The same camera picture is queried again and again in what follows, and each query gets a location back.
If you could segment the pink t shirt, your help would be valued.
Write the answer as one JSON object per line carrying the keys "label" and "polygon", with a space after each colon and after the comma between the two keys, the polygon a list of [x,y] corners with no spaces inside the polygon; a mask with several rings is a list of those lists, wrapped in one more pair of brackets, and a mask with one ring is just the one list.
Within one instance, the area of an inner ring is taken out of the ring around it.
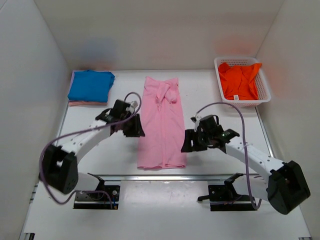
{"label": "pink t shirt", "polygon": [[185,123],[177,78],[146,77],[140,122],[145,136],[138,142],[137,168],[185,168],[187,155],[181,152]]}

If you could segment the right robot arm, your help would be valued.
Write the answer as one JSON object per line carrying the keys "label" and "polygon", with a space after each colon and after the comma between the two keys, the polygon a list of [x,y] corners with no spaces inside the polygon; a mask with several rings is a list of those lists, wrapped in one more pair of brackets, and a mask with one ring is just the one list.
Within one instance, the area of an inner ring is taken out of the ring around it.
{"label": "right robot arm", "polygon": [[222,189],[209,190],[209,194],[198,197],[198,201],[210,200],[229,210],[228,205],[240,199],[264,200],[280,214],[287,215],[311,195],[301,166],[295,161],[284,162],[271,157],[246,143],[243,136],[232,129],[224,130],[217,115],[191,117],[193,129],[185,130],[183,153],[219,149],[223,153],[244,163],[257,176],[235,173],[224,180]]}

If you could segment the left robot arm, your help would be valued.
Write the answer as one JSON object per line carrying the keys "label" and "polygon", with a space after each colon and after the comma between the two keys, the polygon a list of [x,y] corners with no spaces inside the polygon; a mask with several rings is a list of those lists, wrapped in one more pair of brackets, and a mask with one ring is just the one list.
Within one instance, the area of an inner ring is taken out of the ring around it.
{"label": "left robot arm", "polygon": [[71,139],[55,146],[50,144],[42,154],[40,178],[47,188],[67,195],[87,192],[93,199],[104,195],[103,180],[91,173],[81,173],[78,164],[101,141],[121,131],[125,137],[144,137],[138,111],[141,103],[116,100],[112,108],[97,115],[88,129],[71,134]]}

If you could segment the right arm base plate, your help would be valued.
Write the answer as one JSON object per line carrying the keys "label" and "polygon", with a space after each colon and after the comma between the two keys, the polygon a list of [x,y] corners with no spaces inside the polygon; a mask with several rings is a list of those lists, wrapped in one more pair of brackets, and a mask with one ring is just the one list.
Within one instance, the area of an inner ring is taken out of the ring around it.
{"label": "right arm base plate", "polygon": [[198,203],[209,200],[211,212],[243,212],[255,211],[250,197],[245,194],[238,194],[233,187],[235,180],[244,177],[243,173],[235,173],[221,184],[210,183],[208,185],[208,195],[199,196]]}

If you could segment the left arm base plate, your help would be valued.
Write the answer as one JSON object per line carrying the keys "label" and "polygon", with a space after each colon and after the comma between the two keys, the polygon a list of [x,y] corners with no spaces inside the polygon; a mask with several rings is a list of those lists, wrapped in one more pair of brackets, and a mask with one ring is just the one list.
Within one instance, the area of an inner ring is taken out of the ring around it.
{"label": "left arm base plate", "polygon": [[73,202],[76,210],[118,210],[120,200],[120,181],[105,181],[102,191],[104,193],[77,193]]}

